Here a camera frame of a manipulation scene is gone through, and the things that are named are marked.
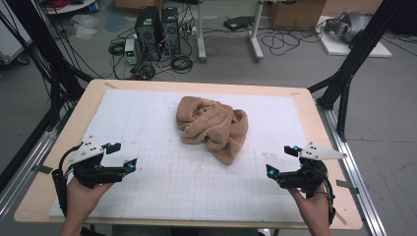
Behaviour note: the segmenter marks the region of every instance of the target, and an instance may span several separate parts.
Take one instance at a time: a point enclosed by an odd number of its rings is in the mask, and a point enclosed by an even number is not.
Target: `desk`
[[[297,109],[299,120],[306,140],[331,147],[325,127],[319,116],[314,100],[304,88],[273,88],[232,85],[209,85],[162,82],[133,82],[94,80],[86,89],[79,104],[71,115],[54,148],[46,158],[44,165],[58,166],[59,159],[65,151],[77,145],[83,138],[89,122],[94,116],[101,99],[109,89],[137,89],[156,91],[215,92],[228,94],[270,95],[291,97]],[[362,227],[356,205],[348,189],[336,187],[336,180],[344,180],[336,160],[326,161],[330,181],[336,195],[334,207],[338,215],[332,228],[359,229]],[[49,217],[49,211],[56,194],[50,175],[39,173],[15,213],[20,222],[62,222],[61,217]],[[251,228],[305,228],[304,223],[294,222],[248,222],[248,221],[195,221],[195,220],[161,220],[161,219],[126,219],[126,218],[89,218],[89,223],[102,224],[141,224],[141,225],[182,225],[206,227],[251,227]]]
[[[197,44],[199,46],[199,59],[203,63],[206,63],[207,56],[206,56],[206,48],[205,48],[205,39],[203,37],[203,8],[204,8],[203,2],[204,0],[199,1],[199,35],[197,38]],[[260,60],[264,59],[264,54],[261,50],[260,44],[258,43],[258,39],[257,39],[258,26],[260,24],[260,18],[261,18],[263,7],[264,7],[264,0],[259,0],[256,12],[255,12],[254,28],[252,31],[249,31],[249,39],[251,40],[251,44],[255,50],[256,62],[259,62]]]

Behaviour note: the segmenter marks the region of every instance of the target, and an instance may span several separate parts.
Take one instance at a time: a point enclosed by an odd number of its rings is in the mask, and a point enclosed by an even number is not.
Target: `hand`
[[[319,186],[315,195],[305,199],[297,189],[289,189],[288,192],[294,198],[300,210],[301,216],[309,227],[313,236],[328,236],[330,229],[328,225],[328,196],[325,185]]]
[[[67,188],[67,217],[60,235],[80,235],[83,224],[89,217],[89,214],[95,209],[101,196],[112,185],[95,185],[90,189],[80,184],[76,177],[73,177]]]

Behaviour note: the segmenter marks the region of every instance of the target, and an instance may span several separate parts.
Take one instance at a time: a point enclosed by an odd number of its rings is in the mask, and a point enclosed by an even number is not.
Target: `cardboard box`
[[[272,3],[269,22],[279,30],[315,30],[327,0],[298,0],[294,4]]]
[[[161,9],[165,0],[116,0],[116,8],[129,12],[138,12],[143,6],[157,6]]]
[[[328,0],[323,9],[323,16],[338,17],[343,12],[360,12],[375,14],[383,0]]]

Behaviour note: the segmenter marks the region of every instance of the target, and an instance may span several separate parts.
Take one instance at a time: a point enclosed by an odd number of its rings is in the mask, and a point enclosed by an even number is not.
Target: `wooden table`
[[[89,83],[89,86],[59,136],[55,146],[46,158],[44,162],[45,166],[56,168],[63,153],[80,143],[86,129],[89,126],[90,120],[94,116],[97,107],[101,102],[102,97],[109,89],[215,92],[292,97],[298,111],[306,140],[331,148],[327,132],[319,116],[315,102],[311,97],[311,94],[305,88],[94,80]],[[336,186],[336,180],[345,180],[338,161],[327,160],[325,164],[328,167],[329,180],[333,185],[333,191],[336,195],[334,207],[337,209],[337,215],[331,228],[360,229],[362,227],[362,220],[349,190]],[[15,219],[20,222],[63,222],[63,218],[61,217],[50,217],[48,215],[55,199],[56,193],[51,175],[38,173],[16,211]],[[300,224],[291,222],[207,222],[123,218],[89,218],[88,223],[251,228],[306,227],[304,223]]]

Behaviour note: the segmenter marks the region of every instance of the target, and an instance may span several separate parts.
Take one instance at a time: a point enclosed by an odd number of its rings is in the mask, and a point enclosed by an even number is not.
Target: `brown towel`
[[[184,96],[177,108],[181,141],[194,145],[207,141],[208,151],[230,165],[245,143],[248,116],[243,110],[201,97]]]

